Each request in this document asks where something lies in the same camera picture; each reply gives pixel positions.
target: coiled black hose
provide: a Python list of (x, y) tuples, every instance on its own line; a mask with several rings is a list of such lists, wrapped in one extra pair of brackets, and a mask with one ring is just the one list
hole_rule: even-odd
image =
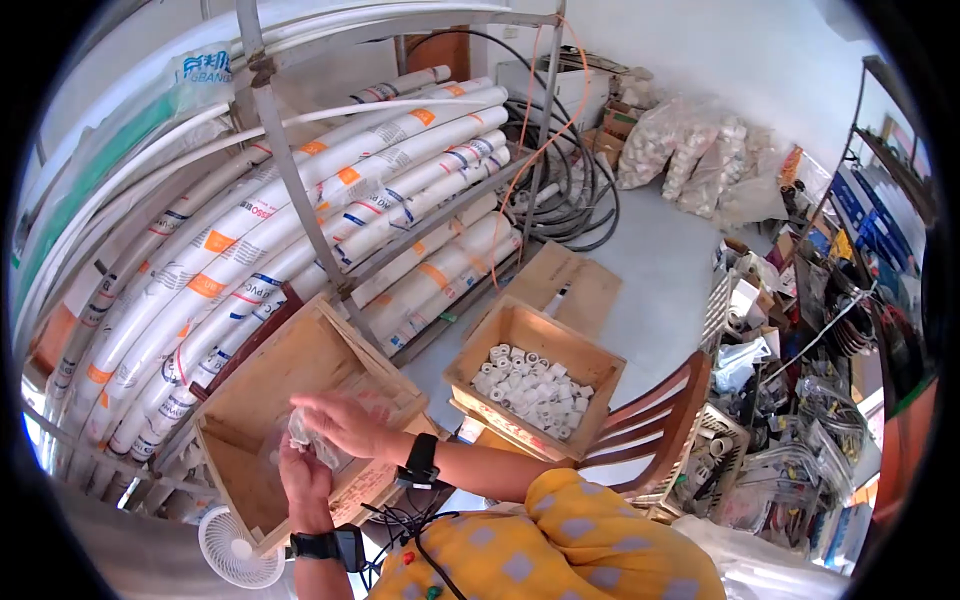
[[(520, 53), (509, 44), (485, 32), (478, 32), (474, 30), (447, 30), (430, 34), (429, 36), (425, 36), (417, 41), (417, 43), (415, 43), (410, 50), (407, 51), (407, 56), (412, 55), (414, 51), (417, 50), (417, 48), (419, 48), (420, 45), (423, 44), (427, 39), (454, 34), (468, 34), (471, 36), (480, 36), (484, 39), (488, 39), (489, 41), (498, 44), (514, 55), (524, 66), (526, 66), (528, 70), (531, 68), (530, 61), (521, 56)], [(547, 89), (546, 82), (536, 70), (534, 70), (534, 78), (544, 90)], [(551, 117), (557, 119), (561, 123), (572, 121), (569, 112), (567, 112), (564, 105), (561, 104), (556, 94), (553, 96), (553, 101), (554, 106), (560, 112), (561, 116), (551, 113)], [(523, 115), (526, 111), (527, 105), (529, 105), (530, 108), (536, 108), (541, 114), (543, 113), (543, 106), (539, 104), (529, 102), (525, 99), (510, 98), (504, 105), (504, 108), (506, 108), (511, 114), (513, 120), (506, 123), (503, 126), (504, 129), (519, 129), (522, 126)], [(556, 133), (557, 130), (549, 129), (548, 132), (552, 134)], [(533, 121), (528, 121), (527, 133), (524, 135), (524, 139), (520, 140), (520, 143), (524, 147), (536, 150), (539, 147), (537, 144), (537, 140), (539, 138), (540, 124), (534, 123)], [(569, 250), (574, 252), (588, 252), (603, 246), (613, 236), (613, 232), (616, 231), (616, 228), (620, 223), (620, 195), (616, 189), (616, 186), (612, 185), (614, 181), (613, 173), (604, 170), (602, 163), (600, 163), (596, 158), (596, 153), (584, 143), (580, 132), (577, 131), (575, 126), (571, 125), (566, 132), (561, 133), (560, 138), (574, 144), (577, 149), (580, 150), (580, 155), (583, 158), (584, 186), (581, 189), (580, 196), (578, 198), (571, 198), (573, 181), (571, 177), (572, 169), (569, 158), (564, 155), (563, 152), (561, 152), (560, 148), (554, 145), (554, 149), (557, 152), (556, 156), (561, 160), (564, 167), (564, 172), (566, 174), (566, 185), (561, 192), (554, 195), (552, 198), (547, 199), (540, 206), (536, 207), (533, 210), (532, 215), (523, 212), (523, 208), (521, 207), (520, 203), (516, 203), (516, 226), (517, 228), (523, 229), (523, 226), (527, 220), (532, 220), (530, 235), (533, 239), (543, 243), (555, 241), (557, 243), (564, 244)], [(552, 159), (549, 149), (544, 150), (542, 156), (544, 164), (543, 169), (541, 170), (541, 178), (538, 185), (539, 190), (542, 190), (549, 184), (549, 166), (550, 160)], [(599, 173), (601, 172), (604, 173), (608, 183), (603, 187), (603, 189), (598, 189), (600, 181)], [(523, 176), (523, 179), (517, 182), (516, 186), (514, 187), (514, 194), (516, 195), (518, 192), (523, 191), (529, 194), (532, 191), (532, 187), (533, 169), (530, 169)], [(591, 221), (591, 218), (594, 216), (594, 210), (596, 206), (599, 204), (600, 199), (603, 198), (608, 190), (613, 192), (613, 208), (599, 219)], [(585, 246), (570, 246), (567, 244), (567, 242), (571, 242), (581, 235), (590, 231), (594, 231), (607, 223), (610, 223), (610, 226), (599, 240)]]

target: storage bin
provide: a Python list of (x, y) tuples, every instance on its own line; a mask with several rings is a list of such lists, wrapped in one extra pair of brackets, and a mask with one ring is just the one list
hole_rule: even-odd
[[(210, 474), (257, 554), (286, 541), (287, 499), (276, 466), (290, 396), (347, 391), (365, 394), (371, 418), (412, 433), (426, 398), (323, 300), (308, 302), (241, 364), (199, 410), (197, 439)], [(334, 475), (330, 512), (340, 525), (383, 497), (396, 466), (352, 459)]]
[[(553, 363), (562, 363), (566, 374), (594, 394), (580, 426), (561, 442), (470, 387), (470, 380), (489, 359), (492, 346), (509, 344), (536, 352)], [(517, 440), (553, 461), (582, 460), (609, 413), (610, 398), (627, 361), (594, 344), (586, 336), (560, 324), (531, 306), (503, 296), (464, 343), (460, 354), (444, 371), (453, 397), (476, 411), (506, 437)]]

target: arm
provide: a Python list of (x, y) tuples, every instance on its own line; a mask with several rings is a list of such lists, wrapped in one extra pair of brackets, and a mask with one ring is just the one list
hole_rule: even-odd
[[(406, 465), (417, 436), (403, 431), (384, 431), (377, 458), (398, 467)], [(440, 478), (455, 488), (501, 502), (522, 503), (527, 490), (542, 473), (555, 465), (515, 452), (481, 445), (437, 442), (433, 464)]]
[[(289, 504), (290, 532), (319, 535), (333, 531), (333, 516), (327, 499), (333, 487), (333, 473), (312, 452), (300, 454), (290, 446), (290, 434), (280, 441), (280, 481)], [(297, 558), (294, 587), (304, 600), (352, 598), (347, 570), (340, 561)]]
[[(312, 506), (290, 505), (291, 533), (318, 535), (333, 531), (333, 517), (326, 498)], [(340, 561), (297, 558), (294, 562), (294, 588), (303, 600), (342, 600), (352, 598), (353, 590)]]
[[(345, 452), (406, 465), (416, 436), (391, 431), (371, 421), (356, 400), (344, 394), (294, 396), (306, 410), (303, 419)], [(523, 502), (527, 489), (541, 473), (556, 466), (535, 458), (467, 444), (437, 442), (434, 465), (446, 483), (467, 492), (506, 502)]]

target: chair backrest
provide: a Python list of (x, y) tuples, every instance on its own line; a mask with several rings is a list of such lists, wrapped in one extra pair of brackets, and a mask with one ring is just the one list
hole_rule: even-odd
[(651, 492), (680, 459), (709, 380), (710, 358), (697, 350), (650, 392), (611, 412), (576, 469), (615, 492)]

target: white fan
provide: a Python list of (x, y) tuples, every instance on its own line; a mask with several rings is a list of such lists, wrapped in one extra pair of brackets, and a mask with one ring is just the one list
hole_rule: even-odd
[(240, 588), (267, 588), (283, 574), (283, 547), (255, 557), (228, 506), (218, 506), (200, 521), (200, 549), (210, 568)]

